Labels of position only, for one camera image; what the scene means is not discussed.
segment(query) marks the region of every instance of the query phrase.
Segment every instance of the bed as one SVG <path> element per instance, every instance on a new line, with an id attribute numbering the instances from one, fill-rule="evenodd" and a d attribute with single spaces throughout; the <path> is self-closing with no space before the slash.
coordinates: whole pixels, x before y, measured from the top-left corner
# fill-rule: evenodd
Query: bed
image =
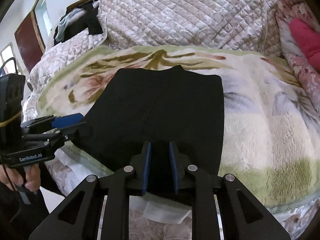
<path id="1" fill-rule="evenodd" d="M 304 1 L 99 2 L 103 34 L 84 30 L 47 47 L 30 73 L 24 120 L 86 114 L 119 68 L 182 65 L 218 74 L 225 97 L 219 175 L 235 174 L 297 239 L 320 205 L 319 102 L 307 88 L 314 79 L 303 75 L 310 66 L 293 65 L 286 32 Z M 71 143 L 46 165 L 65 195 L 89 174 L 112 174 Z M 146 194 L 130 199 L 130 208 L 130 239 L 191 239 L 190 207 Z"/>

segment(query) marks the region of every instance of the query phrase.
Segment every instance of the black cloth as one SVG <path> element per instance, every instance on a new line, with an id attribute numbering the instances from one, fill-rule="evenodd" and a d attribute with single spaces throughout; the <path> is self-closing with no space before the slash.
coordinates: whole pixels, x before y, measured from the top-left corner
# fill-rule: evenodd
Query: black cloth
<path id="1" fill-rule="evenodd" d="M 166 142 L 167 148 L 175 141 L 193 164 L 218 174 L 224 131 L 219 76 L 181 66 L 162 71 L 119 69 L 84 120 L 89 128 L 80 130 L 73 143 L 113 171 L 128 165 L 147 140 Z M 157 159 L 158 167 L 168 162 Z"/>
<path id="2" fill-rule="evenodd" d="M 64 32 L 64 40 L 63 42 L 71 39 L 76 36 L 78 33 L 82 32 L 86 28 L 89 30 L 89 35 L 96 35 L 103 33 L 102 28 L 100 26 L 100 22 L 98 21 L 98 7 L 93 8 L 93 5 L 90 3 L 83 4 L 78 6 L 78 8 L 83 8 L 86 10 L 86 14 L 81 16 L 76 22 L 68 25 Z"/>
<path id="3" fill-rule="evenodd" d="M 42 163 L 39 167 L 41 186 L 62 195 L 46 166 Z M 37 204 L 24 205 L 18 217 L 9 223 L 19 209 L 19 202 L 15 193 L 0 182 L 0 239 L 28 239 L 30 234 L 49 215 L 41 191 L 37 194 Z"/>

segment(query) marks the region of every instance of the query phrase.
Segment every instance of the clothing pile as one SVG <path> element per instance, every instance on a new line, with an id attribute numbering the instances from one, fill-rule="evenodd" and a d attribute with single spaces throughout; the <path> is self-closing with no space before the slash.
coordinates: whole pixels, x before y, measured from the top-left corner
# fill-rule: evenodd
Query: clothing pile
<path id="1" fill-rule="evenodd" d="M 74 8 L 59 22 L 55 34 L 54 45 L 65 42 L 86 28 L 89 35 L 102 34 L 101 25 L 97 19 L 99 1 L 90 0 Z"/>

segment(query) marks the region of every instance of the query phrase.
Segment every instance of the pink quilt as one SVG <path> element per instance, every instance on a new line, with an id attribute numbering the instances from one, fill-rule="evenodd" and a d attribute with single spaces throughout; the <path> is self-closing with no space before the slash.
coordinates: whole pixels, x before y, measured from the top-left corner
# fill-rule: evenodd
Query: pink quilt
<path id="1" fill-rule="evenodd" d="M 297 80 L 307 92 L 314 108 L 320 114 L 320 73 L 307 61 L 291 35 L 289 23 L 297 17 L 320 33 L 320 25 L 304 0 L 279 0 L 276 19 L 280 30 L 283 54 Z"/>

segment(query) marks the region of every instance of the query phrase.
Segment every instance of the black gripper frame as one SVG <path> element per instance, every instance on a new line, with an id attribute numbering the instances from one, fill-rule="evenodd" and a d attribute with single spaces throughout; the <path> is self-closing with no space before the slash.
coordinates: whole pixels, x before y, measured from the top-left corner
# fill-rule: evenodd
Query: black gripper frame
<path id="1" fill-rule="evenodd" d="M 83 118 L 81 114 L 72 114 L 64 117 L 45 116 L 31 121 L 23 122 L 17 129 L 20 134 L 16 143 L 2 149 L 3 162 L 9 168 L 18 169 L 31 166 L 36 163 L 46 162 L 55 158 L 55 151 L 64 146 L 66 141 L 73 140 L 78 136 L 78 130 L 85 122 L 75 122 L 59 129 L 52 126 L 57 119 L 68 121 L 70 118 Z"/>
<path id="2" fill-rule="evenodd" d="M 217 196 L 225 240 L 290 240 L 289 234 L 232 174 L 223 177 L 190 166 L 174 142 L 168 146 L 172 169 L 172 195 L 192 199 L 192 239 L 218 240 L 220 230 L 214 195 Z M 84 179 L 31 234 L 29 240 L 129 239 L 129 196 L 148 190 L 152 144 L 113 175 Z M 104 212 L 105 196 L 108 196 Z"/>

